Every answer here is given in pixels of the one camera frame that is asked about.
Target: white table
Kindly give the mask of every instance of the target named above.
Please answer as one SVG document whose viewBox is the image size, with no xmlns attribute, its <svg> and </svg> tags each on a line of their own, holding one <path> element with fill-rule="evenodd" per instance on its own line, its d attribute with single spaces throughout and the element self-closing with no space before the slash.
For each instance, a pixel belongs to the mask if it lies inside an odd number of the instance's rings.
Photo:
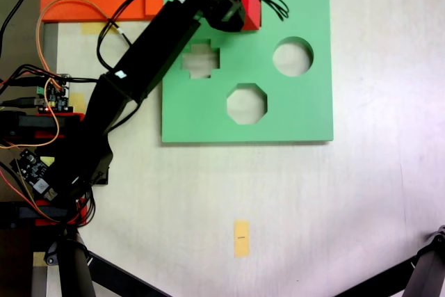
<svg viewBox="0 0 445 297">
<path fill-rule="evenodd" d="M 331 0 L 331 15 L 333 142 L 162 145 L 156 89 L 109 136 L 89 249 L 206 297 L 333 296 L 416 253 L 445 223 L 445 0 Z M 145 24 L 123 27 L 134 39 Z M 59 25 L 57 70 L 103 73 L 96 41 Z M 125 49 L 112 36 L 104 57 Z M 234 257 L 236 219 L 250 221 L 249 257 Z"/>
</svg>

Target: red block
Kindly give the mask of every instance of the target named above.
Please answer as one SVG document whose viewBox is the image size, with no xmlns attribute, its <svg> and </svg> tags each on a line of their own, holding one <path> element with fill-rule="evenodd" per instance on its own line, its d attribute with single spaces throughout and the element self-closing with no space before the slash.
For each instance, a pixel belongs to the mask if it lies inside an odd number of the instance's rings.
<svg viewBox="0 0 445 297">
<path fill-rule="evenodd" d="M 261 27 L 261 1 L 241 0 L 245 8 L 243 31 L 258 31 Z"/>
</svg>

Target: black tripod leg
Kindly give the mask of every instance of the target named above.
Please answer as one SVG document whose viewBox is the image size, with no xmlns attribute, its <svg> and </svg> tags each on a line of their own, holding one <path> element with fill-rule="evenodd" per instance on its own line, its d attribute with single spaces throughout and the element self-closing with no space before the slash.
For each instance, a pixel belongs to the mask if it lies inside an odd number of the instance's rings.
<svg viewBox="0 0 445 297">
<path fill-rule="evenodd" d="M 77 242 L 61 241 L 57 260 L 63 297 L 96 297 L 85 250 Z"/>
<path fill-rule="evenodd" d="M 439 297 L 444 278 L 444 257 L 432 249 L 419 258 L 403 297 Z"/>
<path fill-rule="evenodd" d="M 404 290 L 416 264 L 416 257 L 412 257 L 369 280 L 356 285 L 336 297 L 390 297 Z"/>
<path fill-rule="evenodd" d="M 94 282 L 121 297 L 170 296 L 93 252 L 90 252 L 89 267 Z"/>
</svg>

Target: green shape sorter board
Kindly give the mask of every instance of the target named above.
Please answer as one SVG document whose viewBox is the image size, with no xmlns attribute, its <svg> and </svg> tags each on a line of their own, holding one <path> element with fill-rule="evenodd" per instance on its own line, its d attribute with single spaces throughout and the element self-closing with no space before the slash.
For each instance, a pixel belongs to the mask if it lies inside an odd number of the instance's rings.
<svg viewBox="0 0 445 297">
<path fill-rule="evenodd" d="M 181 69 L 182 55 L 163 80 L 162 141 L 282 142 L 331 141 L 332 80 L 330 0 L 284 0 L 289 18 L 281 22 L 262 3 L 261 29 L 225 33 L 205 19 L 191 45 L 210 40 L 220 50 L 220 68 L 208 79 L 191 79 Z M 280 41 L 298 38 L 313 51 L 310 69 L 287 77 L 273 64 Z M 267 95 L 267 113 L 258 123 L 239 125 L 227 113 L 227 98 L 236 87 L 255 84 Z"/>
</svg>

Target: yellow tape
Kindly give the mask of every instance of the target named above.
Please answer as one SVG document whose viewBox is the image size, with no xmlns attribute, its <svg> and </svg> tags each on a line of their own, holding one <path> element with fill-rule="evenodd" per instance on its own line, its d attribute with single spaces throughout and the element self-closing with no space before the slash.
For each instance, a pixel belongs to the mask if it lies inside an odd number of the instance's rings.
<svg viewBox="0 0 445 297">
<path fill-rule="evenodd" d="M 99 35 L 104 26 L 104 22 L 81 22 L 81 33 L 82 35 Z M 110 29 L 108 32 L 108 34 L 117 33 L 115 29 Z"/>
<path fill-rule="evenodd" d="M 247 257 L 250 253 L 249 222 L 246 220 L 235 220 L 235 257 Z"/>
<path fill-rule="evenodd" d="M 85 95 L 82 93 L 70 93 L 70 106 L 75 113 L 86 113 Z"/>
<path fill-rule="evenodd" d="M 47 166 L 51 166 L 51 164 L 54 162 L 53 156 L 42 156 L 40 157 L 40 160 L 44 162 Z"/>
</svg>

